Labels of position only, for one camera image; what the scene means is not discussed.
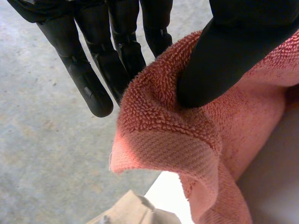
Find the tan fabric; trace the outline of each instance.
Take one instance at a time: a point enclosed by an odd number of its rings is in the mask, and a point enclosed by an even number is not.
[[[181,224],[170,212],[155,209],[143,196],[128,191],[111,209],[87,224]]]

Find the robotic hand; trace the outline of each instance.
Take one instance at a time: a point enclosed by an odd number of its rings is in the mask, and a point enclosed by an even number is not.
[[[8,1],[26,20],[38,23],[93,114],[110,114],[112,101],[87,61],[74,18],[119,102],[145,66],[135,35],[139,0]],[[214,17],[178,81],[178,100],[185,107],[203,106],[225,93],[299,28],[299,0],[210,0],[210,5]],[[141,0],[141,6],[146,40],[157,57],[172,42],[166,29],[172,0]],[[110,41],[109,14],[117,51]]]
[[[105,117],[113,103],[82,49],[75,21],[116,102],[145,66],[136,41],[139,0],[8,0],[27,21],[37,23],[56,49],[91,112]],[[167,33],[172,0],[141,0],[143,28],[155,57],[172,45]],[[116,50],[111,42],[110,26]]]

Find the terry cloth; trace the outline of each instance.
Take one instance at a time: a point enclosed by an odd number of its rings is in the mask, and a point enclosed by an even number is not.
[[[292,86],[299,83],[299,32],[221,97],[184,109],[177,102],[177,80],[200,34],[169,47],[129,85],[111,169],[178,173],[196,224],[250,224],[235,182],[267,141],[286,102],[298,102],[298,86]]]

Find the concrete floor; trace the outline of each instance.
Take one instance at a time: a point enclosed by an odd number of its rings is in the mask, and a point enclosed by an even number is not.
[[[174,0],[169,33],[176,42],[211,17],[208,0]],[[141,15],[137,38],[151,62]],[[94,117],[41,31],[5,0],[0,77],[0,224],[84,224],[127,190],[144,194],[158,176],[109,171],[118,107]]]

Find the gray fabric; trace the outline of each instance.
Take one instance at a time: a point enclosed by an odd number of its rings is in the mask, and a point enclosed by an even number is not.
[[[285,114],[239,186],[254,224],[299,223],[299,108]]]

